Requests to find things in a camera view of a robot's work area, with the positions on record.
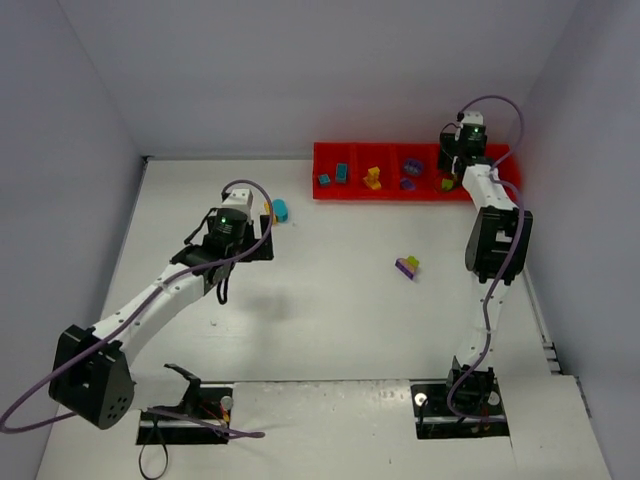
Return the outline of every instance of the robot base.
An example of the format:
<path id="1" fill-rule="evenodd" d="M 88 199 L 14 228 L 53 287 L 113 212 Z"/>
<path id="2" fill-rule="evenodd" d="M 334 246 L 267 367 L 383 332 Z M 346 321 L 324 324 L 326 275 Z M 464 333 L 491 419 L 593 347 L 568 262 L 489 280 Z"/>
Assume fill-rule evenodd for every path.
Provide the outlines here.
<path id="1" fill-rule="evenodd" d="M 220 425 L 220 419 L 224 415 L 220 408 L 220 402 L 223 397 L 232 397 L 232 394 L 232 385 L 200 386 L 198 391 L 200 403 L 191 410 L 189 416 Z M 184 413 L 180 407 L 161 408 L 170 412 Z M 162 433 L 162 437 L 150 435 L 154 428 L 153 421 L 155 417 L 157 417 L 158 429 Z M 140 414 L 136 445 L 143 445 L 145 442 L 147 445 L 158 445 L 161 443 L 161 438 L 164 439 L 165 445 L 226 445 L 229 443 L 229 439 L 225 435 L 218 435 L 210 429 L 195 423 L 142 412 Z"/>
<path id="2" fill-rule="evenodd" d="M 496 381 L 492 385 L 488 400 L 474 409 L 477 411 L 469 414 L 491 417 L 492 420 L 500 418 L 505 421 L 488 422 L 458 418 L 447 406 L 450 382 L 447 380 L 414 382 L 411 385 L 411 397 L 418 440 L 508 437 L 509 425 L 502 407 L 500 388 Z"/>

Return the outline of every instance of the black mounting plate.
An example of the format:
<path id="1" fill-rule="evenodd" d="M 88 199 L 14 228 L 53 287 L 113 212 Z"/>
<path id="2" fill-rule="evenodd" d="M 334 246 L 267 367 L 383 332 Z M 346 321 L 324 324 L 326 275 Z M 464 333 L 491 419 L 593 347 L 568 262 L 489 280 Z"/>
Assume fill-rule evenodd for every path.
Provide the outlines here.
<path id="1" fill-rule="evenodd" d="M 466 419 L 459 423 L 459 418 L 447 407 L 448 387 L 446 381 L 414 383 L 411 385 L 413 415 L 416 424 L 418 440 L 448 439 L 448 438 L 487 438 L 508 437 L 507 422 L 479 422 Z M 500 396 L 500 388 L 495 383 L 492 389 L 494 396 Z M 423 393 L 428 401 L 424 407 L 422 425 L 420 424 L 420 406 L 416 403 L 416 395 Z M 497 417 L 504 416 L 502 401 L 497 405 L 486 405 L 483 414 Z"/>
<path id="2" fill-rule="evenodd" d="M 219 419 L 222 418 L 220 400 L 225 396 L 233 397 L 233 388 L 231 386 L 202 385 L 200 388 L 201 405 L 194 409 L 191 416 L 201 420 L 215 420 L 215 417 L 211 415 L 211 413 L 214 413 Z M 177 407 L 162 408 L 163 410 L 182 413 Z M 156 415 L 148 412 L 142 412 L 140 414 L 136 445 L 143 445 L 145 441 L 147 445 L 160 444 L 158 435 L 154 434 L 150 436 L 153 429 L 153 418 L 155 416 Z M 158 428 L 162 432 L 162 437 L 166 445 L 226 445 L 229 443 L 226 435 L 218 435 L 206 427 L 201 427 L 196 424 L 187 426 L 183 420 L 163 417 L 162 415 L 158 415 L 157 418 L 159 420 Z"/>

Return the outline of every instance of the toy block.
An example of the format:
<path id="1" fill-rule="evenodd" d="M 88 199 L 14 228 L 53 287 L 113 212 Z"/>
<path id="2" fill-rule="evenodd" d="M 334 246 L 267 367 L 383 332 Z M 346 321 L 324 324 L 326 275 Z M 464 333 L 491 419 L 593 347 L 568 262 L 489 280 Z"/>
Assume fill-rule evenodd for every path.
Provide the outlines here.
<path id="1" fill-rule="evenodd" d="M 415 158 L 407 158 L 402 169 L 408 175 L 419 177 L 424 171 L 424 165 L 420 160 L 416 160 Z"/>
<path id="2" fill-rule="evenodd" d="M 347 183 L 347 171 L 346 163 L 339 163 L 336 166 L 336 183 Z"/>
<path id="3" fill-rule="evenodd" d="M 287 209 L 287 205 L 284 203 L 284 200 L 276 198 L 273 201 L 273 213 L 278 222 L 282 223 L 288 220 L 289 210 Z"/>
<path id="4" fill-rule="evenodd" d="M 264 211 L 267 212 L 267 215 L 271 214 L 271 210 L 269 210 L 269 204 L 267 202 L 264 202 Z M 278 217 L 276 217 L 275 215 L 271 214 L 271 218 L 273 218 L 273 220 L 272 220 L 273 225 L 278 223 Z"/>
<path id="5" fill-rule="evenodd" d="M 444 190 L 445 192 L 453 189 L 453 180 L 451 180 L 450 178 L 443 178 L 442 182 L 440 183 L 440 188 L 442 188 L 442 190 Z"/>
<path id="6" fill-rule="evenodd" d="M 380 190 L 380 169 L 378 167 L 371 167 L 367 170 L 367 176 L 362 179 L 364 184 L 371 190 Z"/>
<path id="7" fill-rule="evenodd" d="M 329 178 L 329 175 L 324 173 L 322 175 L 318 175 L 318 183 L 320 183 L 320 186 L 322 187 L 327 187 L 331 184 L 331 179 Z"/>
<path id="8" fill-rule="evenodd" d="M 400 180 L 400 188 L 403 190 L 415 190 L 416 186 L 408 178 L 402 178 Z"/>
<path id="9" fill-rule="evenodd" d="M 413 280 L 419 264 L 420 262 L 413 256 L 396 260 L 396 268 L 409 277 L 410 280 Z"/>

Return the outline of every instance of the yellow block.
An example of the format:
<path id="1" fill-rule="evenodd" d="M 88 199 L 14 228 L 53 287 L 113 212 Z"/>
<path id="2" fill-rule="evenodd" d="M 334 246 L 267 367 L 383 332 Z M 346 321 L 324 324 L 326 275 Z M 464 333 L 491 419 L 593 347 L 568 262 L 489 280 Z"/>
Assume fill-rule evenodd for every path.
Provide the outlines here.
<path id="1" fill-rule="evenodd" d="M 271 213 L 271 211 L 269 210 L 269 204 L 267 202 L 264 202 L 264 210 L 265 212 L 267 212 L 267 214 Z M 276 218 L 275 215 L 271 214 L 271 218 L 273 218 L 274 225 L 278 223 L 278 219 Z"/>
<path id="2" fill-rule="evenodd" d="M 380 190 L 382 185 L 378 178 L 380 177 L 380 169 L 378 167 L 371 167 L 367 170 L 367 176 L 362 179 L 364 184 L 371 190 Z"/>

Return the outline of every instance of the screw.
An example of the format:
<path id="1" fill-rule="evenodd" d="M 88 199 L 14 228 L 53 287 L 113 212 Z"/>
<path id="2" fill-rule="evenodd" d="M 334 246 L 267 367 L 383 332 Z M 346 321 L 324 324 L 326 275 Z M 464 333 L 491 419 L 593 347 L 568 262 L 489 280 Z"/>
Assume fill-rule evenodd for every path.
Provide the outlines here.
<path id="1" fill-rule="evenodd" d="M 422 404 L 427 401 L 427 396 L 424 393 L 416 393 L 416 396 L 413 397 L 413 401 L 416 402 L 416 405 L 421 407 Z"/>
<path id="2" fill-rule="evenodd" d="M 230 412 L 231 409 L 233 408 L 233 398 L 231 398 L 229 395 L 225 395 L 224 397 L 222 397 L 220 399 L 220 405 L 222 406 L 222 408 L 224 408 L 227 412 Z"/>

